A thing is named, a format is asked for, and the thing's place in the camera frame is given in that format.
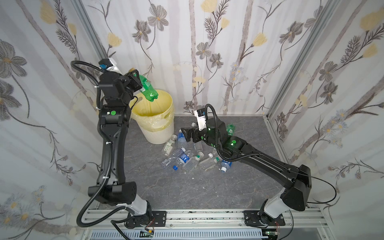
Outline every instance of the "yellow trash bag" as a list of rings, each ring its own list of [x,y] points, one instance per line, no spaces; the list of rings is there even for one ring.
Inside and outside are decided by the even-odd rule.
[[[142,93],[132,109],[131,117],[136,120],[148,142],[163,144],[174,134],[175,107],[172,97],[163,90],[156,90],[159,97],[153,102],[148,101]]]

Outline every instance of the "wallpaper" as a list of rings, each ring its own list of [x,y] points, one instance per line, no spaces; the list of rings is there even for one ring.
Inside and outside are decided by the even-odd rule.
[[[169,92],[177,114],[265,114],[326,1],[82,0],[122,72]]]
[[[70,1],[0,2],[2,239],[79,236],[102,140],[94,87],[75,59],[98,62]]]
[[[341,1],[270,118],[290,160],[336,187],[318,207],[339,240],[383,233],[383,7]],[[332,199],[312,183],[310,201]]]

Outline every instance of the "floor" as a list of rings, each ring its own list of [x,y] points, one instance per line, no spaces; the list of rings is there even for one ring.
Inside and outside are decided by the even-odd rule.
[[[256,149],[279,159],[262,117],[220,117],[236,126],[235,136]],[[175,117],[175,133],[189,127],[195,117]],[[213,149],[204,144],[204,154]],[[190,173],[164,170],[163,144],[146,141],[136,121],[132,120],[125,145],[124,170],[126,181],[137,183],[137,193],[148,200],[152,209],[231,209],[260,208],[265,199],[274,196],[282,186],[269,176],[248,165],[234,162],[222,173],[218,168],[207,172],[198,167]],[[101,205],[100,209],[114,209]]]

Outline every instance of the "green plastic bottle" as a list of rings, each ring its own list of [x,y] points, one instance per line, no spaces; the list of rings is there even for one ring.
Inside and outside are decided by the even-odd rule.
[[[227,126],[227,132],[228,132],[228,135],[233,136],[233,133],[235,132],[235,125],[233,125],[233,124],[228,124],[228,126]]]
[[[140,89],[140,92],[145,96],[145,98],[148,101],[153,102],[153,100],[155,100],[159,97],[159,94],[152,87],[151,83],[148,81],[148,79],[146,77],[139,75],[139,78],[140,78],[141,84],[143,85],[143,87]]]

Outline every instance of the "yellow flower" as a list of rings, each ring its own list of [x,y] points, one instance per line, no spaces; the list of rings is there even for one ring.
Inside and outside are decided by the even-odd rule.
[[[261,45],[263,45],[266,42],[266,40],[267,39],[266,39],[265,34],[264,33],[259,33],[256,36],[255,40],[253,41],[252,45],[253,46],[261,46]]]
[[[377,54],[376,44],[372,43],[363,53],[362,57],[370,58]]]
[[[193,80],[198,83],[205,83],[206,79],[202,77],[194,77]]]
[[[70,29],[71,33],[73,35],[76,35],[77,34],[77,29],[76,29],[76,25],[73,24],[73,23],[68,23],[68,28]]]
[[[215,9],[216,9],[216,5],[217,5],[217,0],[205,0],[205,1],[201,4],[201,9],[202,9],[204,12],[212,13],[212,12],[215,11]]]
[[[384,8],[378,12],[373,12],[365,15],[360,20],[360,27],[365,31],[372,30],[384,18]]]
[[[226,28],[229,25],[229,20],[226,18],[221,19],[221,28]]]
[[[111,47],[117,47],[121,44],[121,39],[113,33],[108,34],[108,44]]]
[[[49,3],[45,0],[41,2],[40,18],[48,24],[53,24],[56,22],[56,14],[51,5],[49,5]]]
[[[26,220],[28,218],[28,214],[23,214],[22,215],[22,220],[24,221],[24,220]]]
[[[300,102],[303,105],[303,107],[307,106],[307,97],[304,96],[304,94],[300,95]]]

